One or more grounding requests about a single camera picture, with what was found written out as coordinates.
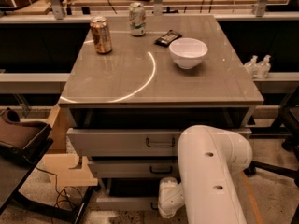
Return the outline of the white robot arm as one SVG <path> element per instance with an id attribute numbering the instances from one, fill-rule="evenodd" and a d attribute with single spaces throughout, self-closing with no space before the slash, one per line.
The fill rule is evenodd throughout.
<path id="1" fill-rule="evenodd" d="M 243 135 L 204 125 L 187 128 L 178 140 L 180 179 L 160 181 L 160 215 L 171 218 L 184 207 L 188 224 L 247 224 L 232 176 L 251 160 Z"/>

